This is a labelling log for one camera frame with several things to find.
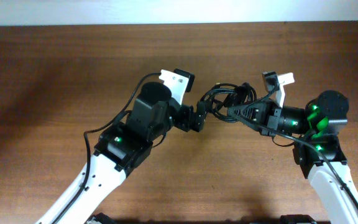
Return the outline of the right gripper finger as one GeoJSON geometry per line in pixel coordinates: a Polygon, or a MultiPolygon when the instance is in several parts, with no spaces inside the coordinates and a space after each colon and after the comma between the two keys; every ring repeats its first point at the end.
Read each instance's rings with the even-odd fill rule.
{"type": "Polygon", "coordinates": [[[258,101],[248,105],[237,105],[228,108],[228,115],[231,117],[264,117],[270,109],[270,101],[258,101]]]}
{"type": "Polygon", "coordinates": [[[260,133],[262,129],[259,127],[259,121],[261,117],[242,117],[242,116],[235,116],[231,117],[236,121],[241,122],[242,124],[248,126],[249,128],[253,129],[260,133]]]}

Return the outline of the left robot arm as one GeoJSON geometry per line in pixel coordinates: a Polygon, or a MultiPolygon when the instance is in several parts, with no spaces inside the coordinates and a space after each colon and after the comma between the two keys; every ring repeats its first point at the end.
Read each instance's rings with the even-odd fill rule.
{"type": "Polygon", "coordinates": [[[195,76],[184,70],[161,70],[156,82],[142,77],[127,105],[107,124],[97,128],[99,138],[86,145],[86,164],[58,200],[38,219],[38,223],[113,223],[103,213],[95,213],[99,204],[118,188],[163,141],[173,127],[182,131],[201,131],[206,107],[183,104],[185,93],[191,91],[195,76]]]}

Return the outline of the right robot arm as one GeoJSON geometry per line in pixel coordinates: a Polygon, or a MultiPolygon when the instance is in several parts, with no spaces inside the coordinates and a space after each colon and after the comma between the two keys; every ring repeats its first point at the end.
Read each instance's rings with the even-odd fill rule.
{"type": "Polygon", "coordinates": [[[347,124],[349,100],[326,90],[304,108],[285,106],[292,72],[264,72],[267,96],[228,108],[235,120],[263,136],[293,141],[293,156],[305,179],[321,200],[331,223],[358,223],[358,192],[341,149],[338,134],[347,124]]]}

